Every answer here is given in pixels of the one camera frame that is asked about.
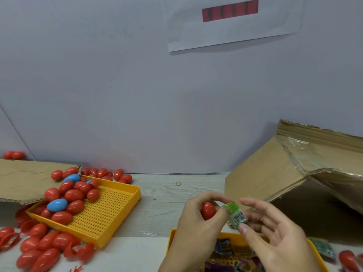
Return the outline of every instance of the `fingernail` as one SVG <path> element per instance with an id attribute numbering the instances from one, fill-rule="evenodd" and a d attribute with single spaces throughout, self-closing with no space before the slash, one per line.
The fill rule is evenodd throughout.
<path id="1" fill-rule="evenodd" d="M 244 235 L 247 232 L 247 225 L 244 223 L 238 224 L 238 231 Z"/>

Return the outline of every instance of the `yellow plastic tray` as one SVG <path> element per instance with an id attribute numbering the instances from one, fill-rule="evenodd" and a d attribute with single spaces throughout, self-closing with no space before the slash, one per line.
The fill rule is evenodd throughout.
<path id="1" fill-rule="evenodd" d="M 82 177 L 99 181 L 100 196 L 94 202 L 85 199 L 84 209 L 73 216 L 70 224 L 63 225 L 32 213 L 37 205 L 45 201 L 40 201 L 26 212 L 31 218 L 51 228 L 70 233 L 84 242 L 102 248 L 141 198 L 140 187 L 84 175 Z"/>
<path id="2" fill-rule="evenodd" d="M 168 250 L 169 250 L 170 245 L 171 245 L 171 242 L 172 242 L 172 240 L 174 238 L 175 232 L 176 232 L 176 229 L 172 229 L 170 231 L 168 248 L 166 249 L 166 253 L 168 253 Z M 226 232 L 221 232 L 219 234 L 219 236 L 218 236 L 218 239 L 230 239 L 231 245 L 249 247 L 248 246 L 248 243 L 246 242 L 246 240 L 239 233 L 226 233 Z M 329 272 L 329 269 L 326 267 L 323 259 L 321 258 L 320 254 L 318 253 L 318 251 L 315 248 L 314 244 L 310 240 L 307 240 L 307 241 L 310 244 L 311 250 L 314 252 L 315 257 L 317 258 L 317 260 L 319 262 L 320 271 L 321 272 Z M 218 260 L 216 260 L 216 263 L 220 263 L 220 264 L 233 265 L 234 262 L 235 262 L 235 260 L 233 258 L 232 259 L 218 259 Z"/>

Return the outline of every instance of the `blue plastic egg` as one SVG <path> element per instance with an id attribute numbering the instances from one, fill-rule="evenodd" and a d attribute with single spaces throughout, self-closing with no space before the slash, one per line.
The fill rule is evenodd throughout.
<path id="1" fill-rule="evenodd" d="M 63 179 L 63 182 L 70 180 L 70 181 L 73 181 L 73 183 L 76 183 L 80 179 L 81 179 L 81 177 L 79 176 L 79 174 L 73 174 L 73 175 L 69 175 L 65 179 Z"/>
<path id="2" fill-rule="evenodd" d="M 68 202 L 64 198 L 56 199 L 48 203 L 47 208 L 52 212 L 63 211 L 67 208 Z"/>

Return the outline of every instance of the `left hand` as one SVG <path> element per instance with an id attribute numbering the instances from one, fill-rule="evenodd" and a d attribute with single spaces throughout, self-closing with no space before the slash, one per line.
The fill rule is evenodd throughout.
<path id="1" fill-rule="evenodd" d="M 218 235 L 228 220 L 227 210 L 220 208 L 215 201 L 231 202 L 224 194 L 208 191 L 185 203 L 173 243 L 159 272 L 195 271 L 211 256 Z M 204 202 L 211 202 L 217 209 L 208 220 L 204 220 L 200 213 Z"/>

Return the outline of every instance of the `table surface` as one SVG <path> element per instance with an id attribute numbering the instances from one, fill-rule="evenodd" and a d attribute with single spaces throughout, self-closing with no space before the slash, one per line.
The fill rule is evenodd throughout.
<path id="1" fill-rule="evenodd" d="M 104 264 L 107 264 L 108 271 L 118 271 L 116 269 L 118 267 L 126 268 L 125 271 L 133 271 L 136 267 L 137 271 L 156 271 L 165 255 L 167 237 L 169 237 L 170 230 L 176 228 L 185 202 L 208 190 L 223 193 L 226 174 L 133 174 L 133 177 L 133 184 L 141 188 L 141 200 L 115 232 L 110 244 L 99 253 L 99 257 L 92 261 L 92 266 L 87 265 L 86 271 L 88 272 L 100 271 Z M 14 225 L 14 214 L 19 207 L 16 203 L 0 202 L 0 228 Z M 234 232 L 236 230 L 225 225 L 222 231 Z M 0 263 L 2 265 L 6 263 L 3 266 L 4 271 L 18 271 L 15 268 L 15 262 L 20 252 L 16 248 L 0 254 Z M 363 252 L 362 247 L 333 244 L 333 248 L 336 252 L 347 249 L 355 253 Z M 138 259 L 138 255 L 149 257 L 147 260 Z M 135 266 L 133 263 L 137 259 L 139 262 Z M 79 265 L 79 263 L 73 262 L 70 265 L 62 259 L 52 271 L 69 271 L 75 265 Z M 328 267 L 331 272 L 338 271 L 338 266 L 328 264 Z"/>

